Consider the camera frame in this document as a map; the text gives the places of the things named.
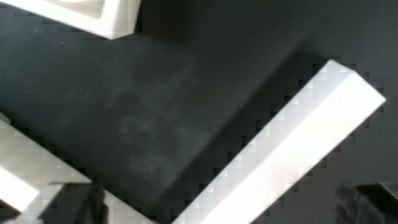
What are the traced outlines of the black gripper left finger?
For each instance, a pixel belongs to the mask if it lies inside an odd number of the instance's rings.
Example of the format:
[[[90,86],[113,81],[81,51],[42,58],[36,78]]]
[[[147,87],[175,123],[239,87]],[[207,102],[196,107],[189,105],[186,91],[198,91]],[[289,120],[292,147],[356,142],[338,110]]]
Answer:
[[[109,224],[106,190],[95,183],[68,183],[40,215],[44,224]]]

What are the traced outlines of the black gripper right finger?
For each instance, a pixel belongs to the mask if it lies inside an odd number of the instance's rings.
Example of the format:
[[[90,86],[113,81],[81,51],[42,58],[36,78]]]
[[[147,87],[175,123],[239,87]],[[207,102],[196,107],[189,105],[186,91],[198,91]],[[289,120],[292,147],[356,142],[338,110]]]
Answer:
[[[398,184],[354,185],[337,188],[335,224],[398,224]]]

